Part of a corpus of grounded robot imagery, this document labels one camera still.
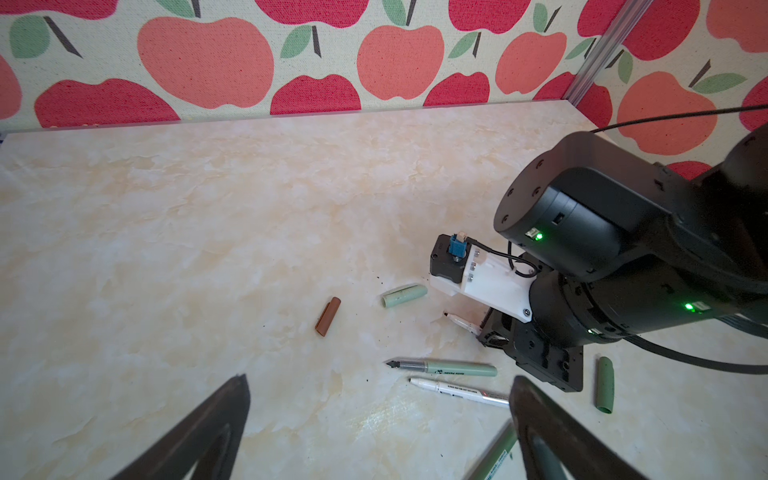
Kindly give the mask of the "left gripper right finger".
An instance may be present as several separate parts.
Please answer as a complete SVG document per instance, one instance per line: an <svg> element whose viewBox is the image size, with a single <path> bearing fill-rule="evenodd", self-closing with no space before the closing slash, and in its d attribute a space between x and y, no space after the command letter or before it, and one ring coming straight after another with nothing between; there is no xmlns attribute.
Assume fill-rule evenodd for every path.
<svg viewBox="0 0 768 480"><path fill-rule="evenodd" d="M512 422L529 479L643 479L528 378L509 395Z"/></svg>

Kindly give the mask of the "brown pen cap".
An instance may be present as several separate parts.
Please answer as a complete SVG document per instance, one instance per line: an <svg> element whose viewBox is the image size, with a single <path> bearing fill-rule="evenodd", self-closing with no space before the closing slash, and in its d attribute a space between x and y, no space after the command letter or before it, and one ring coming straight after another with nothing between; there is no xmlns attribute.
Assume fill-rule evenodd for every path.
<svg viewBox="0 0 768 480"><path fill-rule="evenodd" d="M339 307L341 306L341 300L338 297L332 297L323 310L318 322L315 325L315 331L321 336L325 337L332 324Z"/></svg>

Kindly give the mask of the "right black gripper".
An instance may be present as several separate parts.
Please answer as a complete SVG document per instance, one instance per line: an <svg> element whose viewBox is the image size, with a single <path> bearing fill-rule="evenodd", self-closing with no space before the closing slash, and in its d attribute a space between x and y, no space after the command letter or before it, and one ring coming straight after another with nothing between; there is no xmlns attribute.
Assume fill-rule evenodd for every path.
<svg viewBox="0 0 768 480"><path fill-rule="evenodd" d="M533 322L522 323L490 308L477 339L485 347L502 350L519 368L539 381L566 393L583 390L583 348L556 346Z"/></svg>

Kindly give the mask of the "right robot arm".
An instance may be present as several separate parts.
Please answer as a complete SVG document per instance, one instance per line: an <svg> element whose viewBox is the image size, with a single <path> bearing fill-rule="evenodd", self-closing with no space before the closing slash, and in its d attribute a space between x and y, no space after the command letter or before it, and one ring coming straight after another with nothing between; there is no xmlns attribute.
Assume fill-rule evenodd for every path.
<svg viewBox="0 0 768 480"><path fill-rule="evenodd" d="M514 179L495 230L537 268L527 313L491 308L483 345L564 391L583 385L583 349L625 340L670 360L763 375L646 339L717 319L767 332L767 130L694 179L587 132L566 136Z"/></svg>

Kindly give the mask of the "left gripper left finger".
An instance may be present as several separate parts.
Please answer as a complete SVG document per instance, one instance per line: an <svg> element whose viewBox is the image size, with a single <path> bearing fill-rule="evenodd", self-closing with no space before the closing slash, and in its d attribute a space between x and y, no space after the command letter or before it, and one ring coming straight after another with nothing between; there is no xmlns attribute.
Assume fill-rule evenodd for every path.
<svg viewBox="0 0 768 480"><path fill-rule="evenodd" d="M250 400L247 376L240 374L230 378L115 477L230 478Z"/></svg>

